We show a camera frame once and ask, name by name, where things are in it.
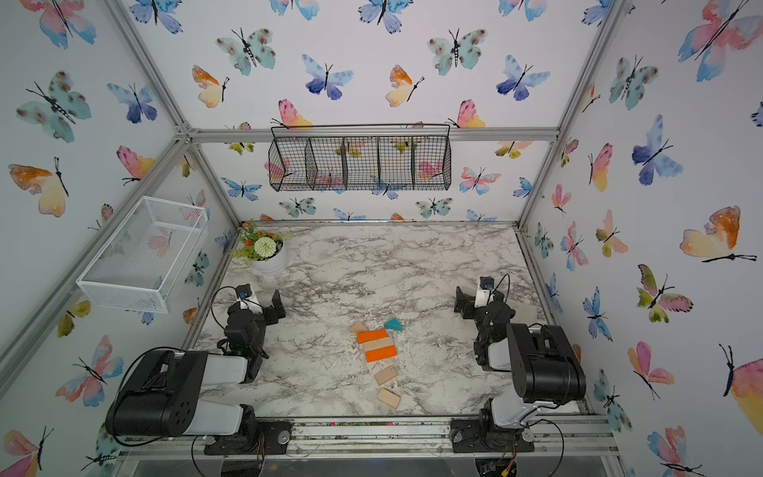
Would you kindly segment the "teal triangle block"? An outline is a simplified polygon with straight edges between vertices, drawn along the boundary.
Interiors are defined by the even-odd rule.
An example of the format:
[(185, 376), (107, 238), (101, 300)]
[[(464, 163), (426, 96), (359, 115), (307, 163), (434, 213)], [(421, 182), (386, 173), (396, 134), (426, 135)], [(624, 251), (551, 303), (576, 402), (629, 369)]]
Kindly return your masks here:
[(391, 330), (395, 332), (403, 332), (403, 324), (401, 324), (401, 322), (397, 318), (393, 318), (392, 320), (385, 322), (385, 325), (383, 327), (387, 330)]

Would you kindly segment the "natural wood triangle block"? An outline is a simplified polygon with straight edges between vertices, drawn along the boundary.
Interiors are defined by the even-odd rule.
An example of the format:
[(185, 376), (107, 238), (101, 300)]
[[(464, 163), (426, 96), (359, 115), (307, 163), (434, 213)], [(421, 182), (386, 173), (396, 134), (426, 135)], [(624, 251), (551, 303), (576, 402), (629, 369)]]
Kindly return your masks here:
[(363, 324), (362, 322), (356, 322), (356, 323), (354, 323), (354, 324), (351, 326), (351, 328), (350, 328), (350, 331), (351, 331), (353, 334), (360, 334), (360, 333), (365, 333), (365, 332), (368, 332), (368, 331), (369, 331), (369, 329), (368, 329), (368, 327), (367, 327), (365, 324)]

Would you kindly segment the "natural wood rectangular block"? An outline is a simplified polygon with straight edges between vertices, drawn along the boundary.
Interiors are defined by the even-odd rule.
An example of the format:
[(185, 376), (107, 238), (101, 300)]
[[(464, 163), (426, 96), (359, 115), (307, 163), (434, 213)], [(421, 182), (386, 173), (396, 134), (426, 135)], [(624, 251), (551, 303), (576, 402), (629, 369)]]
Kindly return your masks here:
[(393, 347), (393, 338), (385, 337), (374, 341), (368, 341), (362, 344), (363, 350), (368, 353), (371, 351), (381, 350), (383, 348)]

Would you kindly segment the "orange rectangular block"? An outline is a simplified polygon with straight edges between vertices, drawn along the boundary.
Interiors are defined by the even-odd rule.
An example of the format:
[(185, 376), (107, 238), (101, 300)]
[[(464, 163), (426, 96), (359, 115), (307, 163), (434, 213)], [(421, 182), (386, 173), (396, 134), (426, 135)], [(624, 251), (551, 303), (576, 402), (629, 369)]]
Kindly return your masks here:
[(395, 346), (389, 346), (385, 348), (375, 349), (367, 351), (365, 353), (366, 361), (371, 364), (387, 359), (394, 358), (397, 355), (397, 348)]
[(387, 330), (380, 329), (374, 331), (362, 332), (357, 335), (357, 341), (359, 344), (365, 344), (387, 338)]

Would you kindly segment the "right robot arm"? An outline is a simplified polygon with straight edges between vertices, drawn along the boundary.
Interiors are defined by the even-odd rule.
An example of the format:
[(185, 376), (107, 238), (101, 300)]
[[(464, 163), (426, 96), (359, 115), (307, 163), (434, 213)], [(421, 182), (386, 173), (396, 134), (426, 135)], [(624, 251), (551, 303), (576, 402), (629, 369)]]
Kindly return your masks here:
[(512, 389), (487, 399), (476, 419), (453, 419), (451, 441), (460, 452), (530, 452), (523, 433), (538, 411), (552, 411), (585, 398), (587, 379), (564, 330), (557, 325), (528, 325), (500, 290), (509, 279), (479, 279), (476, 293), (455, 291), (454, 311), (475, 324), (473, 354), (487, 372), (509, 374)]

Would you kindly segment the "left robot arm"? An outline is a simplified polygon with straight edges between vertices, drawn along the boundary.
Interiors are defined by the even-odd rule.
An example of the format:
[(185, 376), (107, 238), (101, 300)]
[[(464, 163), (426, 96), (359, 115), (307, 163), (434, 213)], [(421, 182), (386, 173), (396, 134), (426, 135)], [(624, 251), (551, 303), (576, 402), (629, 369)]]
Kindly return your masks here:
[(251, 384), (266, 360), (266, 328), (286, 317), (279, 291), (271, 304), (254, 301), (248, 285), (234, 289), (224, 338), (216, 353), (156, 347), (130, 365), (119, 385), (105, 430), (115, 438), (153, 439), (212, 435), (252, 435), (253, 411), (245, 405), (224, 405), (202, 399), (206, 388)]

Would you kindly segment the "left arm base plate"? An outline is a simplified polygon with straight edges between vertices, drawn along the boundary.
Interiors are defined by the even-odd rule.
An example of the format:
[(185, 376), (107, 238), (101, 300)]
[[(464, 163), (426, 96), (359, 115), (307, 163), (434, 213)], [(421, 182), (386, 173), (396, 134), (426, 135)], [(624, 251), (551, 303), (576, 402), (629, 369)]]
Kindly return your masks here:
[(280, 456), (286, 455), (291, 440), (291, 421), (250, 421), (229, 436), (216, 436), (204, 448), (206, 456)]

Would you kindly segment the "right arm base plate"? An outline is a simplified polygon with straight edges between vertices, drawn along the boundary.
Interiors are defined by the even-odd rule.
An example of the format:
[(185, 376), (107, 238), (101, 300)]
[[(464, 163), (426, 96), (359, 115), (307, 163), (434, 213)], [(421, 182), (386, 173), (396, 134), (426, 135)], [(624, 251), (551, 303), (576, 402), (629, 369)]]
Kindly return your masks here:
[(522, 429), (502, 429), (480, 419), (451, 419), (449, 438), (454, 453), (503, 453), (534, 451)]

